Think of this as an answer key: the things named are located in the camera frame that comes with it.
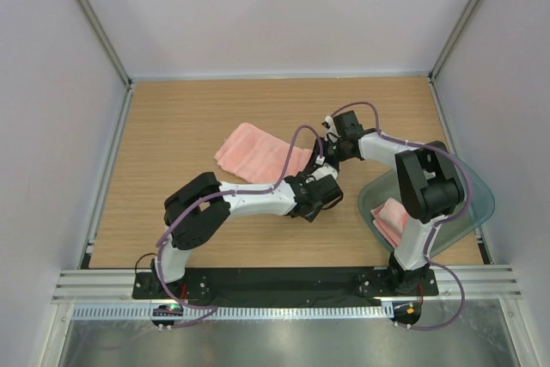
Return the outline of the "plain pink towel pile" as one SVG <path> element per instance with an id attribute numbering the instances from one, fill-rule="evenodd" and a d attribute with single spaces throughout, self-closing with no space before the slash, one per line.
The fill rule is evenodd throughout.
<path id="1" fill-rule="evenodd" d="M 238 125 L 214 155 L 224 171 L 248 183 L 276 182 L 283 172 L 290 144 L 249 124 Z"/>

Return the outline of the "pink rabbit pattern towel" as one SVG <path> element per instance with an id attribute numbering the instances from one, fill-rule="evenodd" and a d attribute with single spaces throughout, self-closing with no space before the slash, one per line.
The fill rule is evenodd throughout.
<path id="1" fill-rule="evenodd" d="M 400 201 L 389 198 L 370 211 L 376 230 L 392 248 L 400 244 L 408 214 Z"/>

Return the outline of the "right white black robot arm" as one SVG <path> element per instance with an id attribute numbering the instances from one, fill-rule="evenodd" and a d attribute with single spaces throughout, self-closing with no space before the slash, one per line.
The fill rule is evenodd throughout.
<path id="1" fill-rule="evenodd" d="M 468 210 L 472 198 L 468 173 L 439 141 L 417 144 L 375 130 L 328 132 L 326 140 L 327 153 L 340 162 L 355 157 L 396 171 L 406 225 L 389 258 L 387 283 L 394 294 L 412 295 L 435 265 L 431 248 L 437 233 Z"/>

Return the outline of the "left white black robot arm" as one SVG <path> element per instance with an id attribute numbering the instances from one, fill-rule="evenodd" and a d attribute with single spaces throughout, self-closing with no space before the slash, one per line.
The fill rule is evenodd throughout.
<path id="1" fill-rule="evenodd" d="M 230 219 L 273 215 L 311 223 L 343 197 L 336 175 L 330 172 L 300 173 L 269 184 L 232 184 L 218 180 L 212 172 L 200 174 L 164 202 L 165 231 L 151 265 L 152 288 L 161 297 L 175 297 L 191 252 Z"/>

